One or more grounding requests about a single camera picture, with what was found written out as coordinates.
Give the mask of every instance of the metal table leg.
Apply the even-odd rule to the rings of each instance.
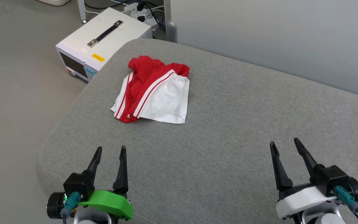
[[[78,9],[80,10],[81,23],[87,23],[84,0],[78,0]]]

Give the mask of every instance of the power strip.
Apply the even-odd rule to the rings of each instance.
[[[125,6],[124,7],[125,14],[127,14],[128,16],[131,16],[139,21],[142,21],[143,18],[138,18],[138,17],[141,17],[141,16],[144,17],[145,20],[142,22],[151,26],[152,31],[154,32],[156,29],[159,28],[159,25],[158,25],[157,21],[155,21],[155,18],[153,17],[150,9],[143,8],[142,11],[138,11],[138,5],[139,5],[139,3],[135,2],[128,6]]]

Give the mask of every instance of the red and white garment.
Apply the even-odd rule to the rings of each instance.
[[[139,118],[173,124],[185,123],[189,93],[186,65],[165,65],[148,56],[132,58],[128,67],[133,70],[124,78],[121,92],[111,110],[122,122]]]

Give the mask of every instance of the gray fabric surface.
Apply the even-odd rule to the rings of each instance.
[[[132,57],[190,67],[186,123],[124,124],[109,110]],[[87,85],[51,133],[37,174],[46,194],[103,156],[97,189],[111,189],[127,148],[135,218],[128,223],[293,223],[277,218],[270,141],[294,184],[308,182],[293,138],[318,163],[358,180],[358,95],[303,78],[158,40],[125,44]],[[356,218],[341,208],[347,223]]]

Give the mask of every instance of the green bracket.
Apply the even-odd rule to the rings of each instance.
[[[95,190],[88,201],[81,201],[78,205],[88,205],[121,219],[132,219],[133,217],[133,207],[129,201],[125,197],[107,190]]]

